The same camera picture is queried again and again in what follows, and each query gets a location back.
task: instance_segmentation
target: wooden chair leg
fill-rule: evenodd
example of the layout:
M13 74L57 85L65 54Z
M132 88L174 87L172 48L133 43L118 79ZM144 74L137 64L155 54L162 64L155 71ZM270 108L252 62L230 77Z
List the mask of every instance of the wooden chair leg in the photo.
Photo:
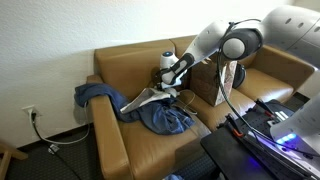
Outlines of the wooden chair leg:
M12 157L14 157L16 159L24 160L24 159L28 158L28 154L26 154L24 152L21 152L21 151L15 149L13 147L10 147L8 145L1 144L1 142L0 142L0 151L1 151L1 149L4 150L4 151L10 151Z
M4 152L3 158L0 164L0 180L4 180L4 178L6 177L10 159L11 159L11 152L9 151Z

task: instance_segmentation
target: blue light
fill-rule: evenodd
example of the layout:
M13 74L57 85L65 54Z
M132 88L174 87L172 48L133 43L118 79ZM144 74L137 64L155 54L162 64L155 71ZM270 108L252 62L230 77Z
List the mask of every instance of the blue light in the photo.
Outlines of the blue light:
M287 137L288 137L289 139L294 139L294 138L296 138L296 137L297 137L297 135L296 135L296 134L291 133L291 134L289 134Z
M283 143L284 143L284 141L283 141L282 139L278 139L277 143L279 143L279 144L283 144Z
M284 142L289 141L289 138L287 136L281 138Z
M260 164L253 158L253 157L249 157L249 163L250 165L252 166L249 166L249 167L252 167L252 168L260 168Z

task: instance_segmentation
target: power cord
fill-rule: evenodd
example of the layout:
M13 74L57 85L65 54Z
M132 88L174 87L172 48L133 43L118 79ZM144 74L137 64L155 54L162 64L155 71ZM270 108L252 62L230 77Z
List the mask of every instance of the power cord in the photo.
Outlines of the power cord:
M89 135L89 132L90 132L90 123L88 122L88 115L87 115L87 110L86 110L86 108L87 108L87 102L85 103L85 106L84 106L84 113L85 113L85 116L86 116L87 126L88 126L87 133L86 133L82 138L80 138L80 139L78 139L78 140L75 140L75 141L71 141L71 142L57 142L57 141L51 141L51 140L49 140L49 139L43 138L43 137L40 135L40 133L39 133L39 131L38 131L38 129L37 129L37 126L36 126L36 121L35 121L35 119L36 119L37 114L34 113L34 112L32 112L32 111L29 111L29 120L30 120L30 122L31 122L32 125L33 125L32 127L33 127L34 131L37 133L38 137L39 137L41 140L46 141L46 142L48 142L48 143L58 144L58 145L70 145L70 144L74 144L74 143L78 143L78 142L83 141L83 140L84 140L86 137L88 137L88 135Z
M77 179L81 180L81 177L77 174L77 172L57 153L57 150L59 149L57 146L55 146L55 144L60 144L60 145L70 145L70 144L74 144L74 143L78 143L80 141L83 141L90 132L90 123L88 122L88 114L87 114L87 102L85 103L84 106L84 113L85 113L85 117L87 120L87 125L88 125L88 129L87 129L87 133L85 134L85 136L83 136L82 138L75 140L75 141L71 141L71 142L57 142L57 141L51 141L48 140L46 138L43 138L38 129L37 129L37 125L36 125L36 117L37 117L37 113L29 111L29 120L30 123L32 124L32 127L34 129L34 131L36 132L38 138L40 139L40 141L44 142L46 144L46 146L48 147L48 150L51 154L55 155L76 177Z
M184 105L183 111L185 111L185 112L187 112L187 113L190 113L190 114L192 114L192 115L197 115L198 112L195 111L194 109L192 109L191 107L189 107L189 105L193 102L193 100L194 100L195 97L196 97L195 93L194 93L193 91L189 90L189 89L184 89L184 90L179 91L179 94L180 94L181 92L184 92L184 91L190 91L190 92L192 92L193 96L192 96L191 100L190 100L187 104L185 104L184 102L182 102L182 101L181 101L180 99L178 99L178 98L177 98L177 100Z
M81 180L81 177L78 175L78 173L56 152L55 149L52 148L52 146L49 146L47 144L47 141L45 139L43 139L40 136L40 134L39 134L39 132L38 132L38 130L36 128L36 122L35 122L36 116L37 116L36 113L31 113L31 123L32 123L33 129L35 130L35 132L36 132L37 136L39 137L39 139L46 144L46 146L50 150L50 153L55 155L55 157L57 157L77 177L77 179Z

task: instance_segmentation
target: brown couch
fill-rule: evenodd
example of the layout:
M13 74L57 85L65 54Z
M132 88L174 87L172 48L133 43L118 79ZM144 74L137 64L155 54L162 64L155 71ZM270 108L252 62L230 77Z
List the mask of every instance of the brown couch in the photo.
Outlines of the brown couch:
M133 100L145 87L153 87L160 55L172 51L181 57L194 36L97 49L99 75L87 82L107 83ZM247 69L244 83L231 92L231 102L244 114L256 98L265 101L289 99L314 72L314 68L271 47L242 60ZM190 91L179 97L189 102ZM90 100L101 169L105 179L161 179L201 156L200 139L214 131L231 112L224 102L212 107L199 97L191 103L198 115L196 124L182 134L157 135L140 121L123 123L116 119L106 96Z

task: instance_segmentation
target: blue towel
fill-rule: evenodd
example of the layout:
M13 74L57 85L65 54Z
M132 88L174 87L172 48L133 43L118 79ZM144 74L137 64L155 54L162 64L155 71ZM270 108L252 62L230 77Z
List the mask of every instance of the blue towel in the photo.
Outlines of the blue towel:
M85 103L95 96L108 95L118 120L134 122L141 120L151 131L162 134L179 134L190 128L195 122L182 109L171 106L173 97L149 102L129 113L122 114L120 109L129 102L125 96L107 84L90 83L75 88L74 99L84 107Z
M169 176L165 177L164 180L184 180L179 175L170 174Z

